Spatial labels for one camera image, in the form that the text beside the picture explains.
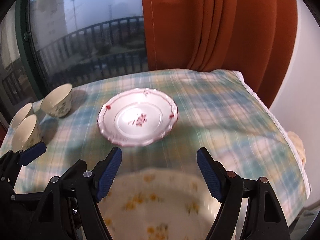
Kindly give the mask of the floral bowl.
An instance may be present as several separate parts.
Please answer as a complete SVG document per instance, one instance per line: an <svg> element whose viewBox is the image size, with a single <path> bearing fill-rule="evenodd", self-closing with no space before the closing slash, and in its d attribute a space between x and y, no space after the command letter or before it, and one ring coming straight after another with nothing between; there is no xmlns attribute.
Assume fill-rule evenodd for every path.
<svg viewBox="0 0 320 240"><path fill-rule="evenodd" d="M33 104L30 102L17 111L10 123L10 127L15 130L26 117L32 114L34 114L34 110Z"/></svg>
<svg viewBox="0 0 320 240"><path fill-rule="evenodd" d="M17 127L11 141L13 152L27 150L42 140L37 115L32 114L26 117Z"/></svg>
<svg viewBox="0 0 320 240"><path fill-rule="evenodd" d="M51 117L66 116L72 107L71 83L65 83L52 90L41 103L41 109Z"/></svg>

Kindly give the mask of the cream yellow-flowered plate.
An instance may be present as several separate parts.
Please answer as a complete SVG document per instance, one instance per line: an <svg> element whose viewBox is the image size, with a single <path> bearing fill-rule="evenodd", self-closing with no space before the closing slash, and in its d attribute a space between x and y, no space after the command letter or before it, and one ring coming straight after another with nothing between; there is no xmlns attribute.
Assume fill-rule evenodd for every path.
<svg viewBox="0 0 320 240"><path fill-rule="evenodd" d="M113 239L205 239L220 203L200 177L148 169L117 176L98 206Z"/></svg>

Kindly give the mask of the white red-rimmed plate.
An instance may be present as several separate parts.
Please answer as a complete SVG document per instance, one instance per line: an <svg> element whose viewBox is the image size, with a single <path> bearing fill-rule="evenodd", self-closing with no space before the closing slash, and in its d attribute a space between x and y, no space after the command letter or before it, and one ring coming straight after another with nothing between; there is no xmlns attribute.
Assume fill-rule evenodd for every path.
<svg viewBox="0 0 320 240"><path fill-rule="evenodd" d="M178 107L167 94L134 88L112 97L97 118L101 135L121 147L143 147L163 139L178 121Z"/></svg>

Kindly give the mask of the beige cushion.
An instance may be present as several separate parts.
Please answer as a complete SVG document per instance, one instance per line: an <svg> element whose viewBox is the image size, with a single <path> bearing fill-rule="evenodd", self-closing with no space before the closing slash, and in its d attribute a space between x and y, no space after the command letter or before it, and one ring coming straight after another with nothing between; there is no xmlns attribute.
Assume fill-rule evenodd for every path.
<svg viewBox="0 0 320 240"><path fill-rule="evenodd" d="M290 140L292 141L293 145L295 146L297 153L300 157L301 163L304 167L306 165L306 154L305 154L305 148L304 148L302 140L293 131L288 131L287 135L289 136Z"/></svg>

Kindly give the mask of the plaid tablecloth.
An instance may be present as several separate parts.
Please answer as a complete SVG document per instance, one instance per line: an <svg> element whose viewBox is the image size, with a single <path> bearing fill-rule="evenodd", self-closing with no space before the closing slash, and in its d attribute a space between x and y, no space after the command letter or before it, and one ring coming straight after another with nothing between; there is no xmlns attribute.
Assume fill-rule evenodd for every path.
<svg viewBox="0 0 320 240"><path fill-rule="evenodd" d="M170 96L178 107L178 121L163 139L148 146L121 147L101 135L97 118L108 100L134 88L156 89ZM245 84L240 72L174 69L96 81L73 87L71 110L61 118L44 113L41 103L33 103L33 110L47 149L21 167L14 186L17 194L44 191L50 181L62 177L79 159L91 171L113 147L122 151L115 178L167 169L204 180L196 159L197 150L204 147L215 161L241 178L266 177L288 229L309 197L308 178L287 131ZM1 157L12 150L15 131L10 128L6 135ZM240 239L247 204L244 198L231 239Z"/></svg>

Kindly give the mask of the balcony railing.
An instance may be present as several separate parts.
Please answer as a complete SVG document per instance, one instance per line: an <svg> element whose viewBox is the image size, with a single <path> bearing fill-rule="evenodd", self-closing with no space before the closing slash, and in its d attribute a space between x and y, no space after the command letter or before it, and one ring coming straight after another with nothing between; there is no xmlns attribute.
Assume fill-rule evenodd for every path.
<svg viewBox="0 0 320 240"><path fill-rule="evenodd" d="M52 83L142 72L148 69L144 17L96 23L50 42L36 51Z"/></svg>

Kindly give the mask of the orange curtain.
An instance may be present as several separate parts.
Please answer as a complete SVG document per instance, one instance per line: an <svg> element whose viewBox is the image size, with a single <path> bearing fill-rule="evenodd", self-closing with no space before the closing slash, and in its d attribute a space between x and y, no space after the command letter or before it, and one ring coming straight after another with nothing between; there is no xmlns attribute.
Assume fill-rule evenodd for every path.
<svg viewBox="0 0 320 240"><path fill-rule="evenodd" d="M142 0L150 70L236 70L271 106L292 57L296 0Z"/></svg>

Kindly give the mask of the green window frame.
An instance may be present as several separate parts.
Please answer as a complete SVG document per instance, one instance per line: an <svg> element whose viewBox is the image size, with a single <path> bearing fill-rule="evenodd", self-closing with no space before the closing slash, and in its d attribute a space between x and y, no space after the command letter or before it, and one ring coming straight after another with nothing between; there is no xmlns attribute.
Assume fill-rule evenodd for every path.
<svg viewBox="0 0 320 240"><path fill-rule="evenodd" d="M18 51L23 68L31 88L37 98L41 100L47 95L48 88L43 79L31 33L30 0L16 0L15 31Z"/></svg>

